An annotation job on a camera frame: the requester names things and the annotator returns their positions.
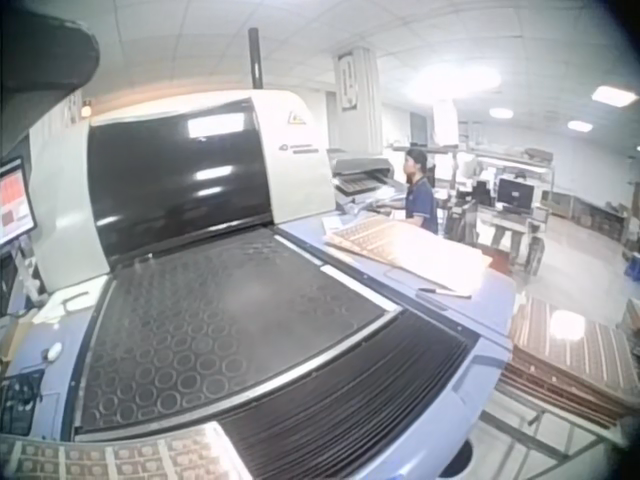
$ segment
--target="ceiling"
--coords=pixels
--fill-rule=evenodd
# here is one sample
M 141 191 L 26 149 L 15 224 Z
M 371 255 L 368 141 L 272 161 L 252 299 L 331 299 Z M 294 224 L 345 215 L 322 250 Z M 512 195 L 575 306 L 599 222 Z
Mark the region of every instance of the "ceiling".
M 640 67 L 611 19 L 589 0 L 27 0 L 84 22 L 101 62 L 83 91 L 96 104 L 155 89 L 249 87 L 247 29 L 260 29 L 267 85 L 334 90 L 332 56 L 355 45 L 378 55 L 385 99 L 437 63 L 495 67 L 497 91 L 459 100 L 463 120 L 586 137 L 626 154 L 640 144 L 640 101 L 591 100 L 603 84 L 640 93 Z M 569 120 L 594 125 L 588 134 Z

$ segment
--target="pcb printing machine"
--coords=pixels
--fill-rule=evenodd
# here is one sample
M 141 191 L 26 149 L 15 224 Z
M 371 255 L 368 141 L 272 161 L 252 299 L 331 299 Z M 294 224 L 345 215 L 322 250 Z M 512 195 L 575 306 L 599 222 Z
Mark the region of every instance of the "pcb printing machine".
M 52 295 L 4 380 L 36 379 L 29 409 L 4 401 L 4 434 L 117 448 L 215 421 L 254 478 L 424 480 L 510 357 L 507 277 L 417 294 L 433 284 L 324 244 L 324 217 L 357 219 L 290 92 L 125 108 L 32 163 Z

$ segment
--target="pillar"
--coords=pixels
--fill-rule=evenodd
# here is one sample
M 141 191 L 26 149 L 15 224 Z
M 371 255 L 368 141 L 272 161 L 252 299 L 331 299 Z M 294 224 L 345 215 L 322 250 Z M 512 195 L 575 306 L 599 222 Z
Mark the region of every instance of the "pillar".
M 349 152 L 382 153 L 382 102 L 374 52 L 354 47 L 334 57 L 338 87 L 338 138 Z

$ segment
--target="monitor screen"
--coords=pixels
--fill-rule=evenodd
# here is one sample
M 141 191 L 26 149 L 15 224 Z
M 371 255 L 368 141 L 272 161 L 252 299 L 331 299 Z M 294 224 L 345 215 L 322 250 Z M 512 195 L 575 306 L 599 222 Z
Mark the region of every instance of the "monitor screen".
M 533 185 L 517 180 L 501 178 L 500 182 L 498 182 L 498 196 L 496 201 L 521 210 L 531 210 L 533 191 Z
M 35 227 L 22 159 L 16 159 L 0 168 L 0 245 Z

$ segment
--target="control panel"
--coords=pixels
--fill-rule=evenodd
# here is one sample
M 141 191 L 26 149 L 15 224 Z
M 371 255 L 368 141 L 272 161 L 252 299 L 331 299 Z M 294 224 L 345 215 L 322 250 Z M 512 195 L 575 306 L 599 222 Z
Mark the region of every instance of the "control panel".
M 0 433 L 26 437 L 41 399 L 44 368 L 5 377 L 0 384 Z

